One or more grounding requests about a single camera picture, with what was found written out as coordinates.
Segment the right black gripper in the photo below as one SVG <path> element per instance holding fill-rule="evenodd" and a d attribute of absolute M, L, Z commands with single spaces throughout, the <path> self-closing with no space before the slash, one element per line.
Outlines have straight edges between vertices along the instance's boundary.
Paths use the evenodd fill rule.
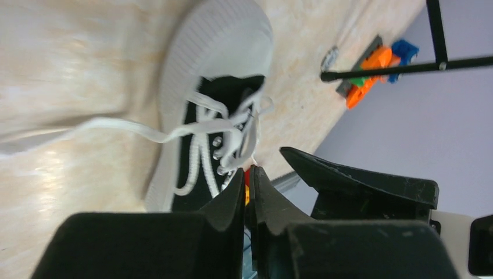
<path fill-rule="evenodd" d="M 492 216 L 474 218 L 434 210 L 440 193 L 435 181 L 333 163 L 288 146 L 279 151 L 294 172 L 319 192 L 369 192 L 396 197 L 319 194 L 312 218 L 426 221 L 440 235 L 460 276 L 492 275 Z"/>

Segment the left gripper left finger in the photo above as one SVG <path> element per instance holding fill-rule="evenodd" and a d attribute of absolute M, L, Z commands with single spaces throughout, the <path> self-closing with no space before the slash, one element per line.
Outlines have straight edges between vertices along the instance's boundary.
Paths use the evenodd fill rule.
<path fill-rule="evenodd" d="M 199 249 L 200 278 L 241 278 L 244 247 L 245 173 L 200 209 L 205 217 Z"/>

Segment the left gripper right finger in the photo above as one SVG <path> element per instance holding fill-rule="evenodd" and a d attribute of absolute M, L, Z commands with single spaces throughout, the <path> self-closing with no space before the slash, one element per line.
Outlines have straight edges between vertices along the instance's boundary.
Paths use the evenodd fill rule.
<path fill-rule="evenodd" d="M 258 278 L 297 278 L 290 224 L 311 222 L 268 178 L 264 168 L 249 169 L 249 229 L 253 269 Z"/>

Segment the white shoelace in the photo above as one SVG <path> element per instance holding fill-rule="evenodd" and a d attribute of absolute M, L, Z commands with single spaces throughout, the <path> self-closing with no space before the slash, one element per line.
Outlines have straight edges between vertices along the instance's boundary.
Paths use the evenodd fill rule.
<path fill-rule="evenodd" d="M 203 168 L 209 191 L 216 197 L 224 190 L 237 169 L 251 158 L 258 143 L 259 117 L 273 110 L 271 98 L 262 92 L 248 91 L 237 111 L 229 114 L 226 106 L 204 94 L 194 93 L 189 101 L 198 106 L 198 122 L 183 124 L 166 134 L 154 128 L 125 119 L 95 117 L 74 127 L 31 133 L 26 137 L 11 138 L 1 142 L 1 158 L 35 150 L 54 142 L 66 140 L 79 131 L 95 128 L 112 128 L 136 133 L 150 141 L 165 144 L 191 135 L 188 178 L 185 185 L 175 190 L 178 196 L 188 195 L 198 181 L 199 168 Z"/>

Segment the black white canvas sneaker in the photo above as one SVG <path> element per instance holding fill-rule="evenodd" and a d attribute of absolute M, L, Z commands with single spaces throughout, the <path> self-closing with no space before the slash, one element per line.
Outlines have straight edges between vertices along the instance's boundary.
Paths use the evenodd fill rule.
<path fill-rule="evenodd" d="M 253 155 L 274 38 L 255 1 L 202 1 L 175 32 L 159 84 L 162 146 L 144 206 L 195 211 Z"/>

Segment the yellow plastic cylinder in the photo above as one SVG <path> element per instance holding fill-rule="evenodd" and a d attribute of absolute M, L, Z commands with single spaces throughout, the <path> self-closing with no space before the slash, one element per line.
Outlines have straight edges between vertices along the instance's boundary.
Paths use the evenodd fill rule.
<path fill-rule="evenodd" d="M 250 187 L 248 184 L 245 185 L 245 205 L 250 203 Z"/>

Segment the small green block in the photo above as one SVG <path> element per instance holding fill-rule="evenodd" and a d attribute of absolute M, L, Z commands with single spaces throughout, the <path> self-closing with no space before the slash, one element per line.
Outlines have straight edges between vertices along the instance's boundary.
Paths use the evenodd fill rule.
<path fill-rule="evenodd" d="M 354 86 L 360 88 L 365 85 L 365 82 L 369 79 L 369 77 L 354 77 L 350 78 L 349 82 Z"/>

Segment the black tripod stand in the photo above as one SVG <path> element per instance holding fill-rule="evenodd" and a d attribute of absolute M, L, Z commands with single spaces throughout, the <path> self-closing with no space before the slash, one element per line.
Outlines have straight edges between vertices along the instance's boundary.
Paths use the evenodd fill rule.
<path fill-rule="evenodd" d="M 448 71 L 492 66 L 492 56 L 449 60 L 446 50 L 440 2 L 427 0 L 426 7 L 435 54 L 435 61 L 433 63 L 411 64 L 408 66 L 375 68 L 369 70 L 346 72 L 323 71 L 320 73 L 321 81 L 330 83 L 336 80 L 349 78 L 385 76 L 391 74 L 415 74 L 432 71 Z"/>

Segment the dark grey square plate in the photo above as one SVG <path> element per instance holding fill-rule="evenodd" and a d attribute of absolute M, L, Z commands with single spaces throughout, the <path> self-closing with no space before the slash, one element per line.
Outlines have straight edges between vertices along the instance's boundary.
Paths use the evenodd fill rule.
<path fill-rule="evenodd" d="M 383 46 L 382 37 L 377 34 L 373 41 L 367 46 L 365 51 L 360 55 L 359 59 L 351 68 L 351 71 L 360 71 L 360 65 L 364 60 L 366 60 L 377 48 Z M 349 90 L 352 88 L 352 83 L 348 78 L 342 80 L 341 84 L 337 87 L 336 92 L 346 98 L 348 96 Z"/>

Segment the blue toy car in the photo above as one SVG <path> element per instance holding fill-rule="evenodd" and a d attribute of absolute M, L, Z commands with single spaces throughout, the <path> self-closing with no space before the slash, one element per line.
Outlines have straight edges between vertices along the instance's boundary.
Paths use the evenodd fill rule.
<path fill-rule="evenodd" d="M 407 66 L 412 63 L 420 49 L 407 40 L 397 40 L 391 45 L 392 58 L 389 67 Z"/>

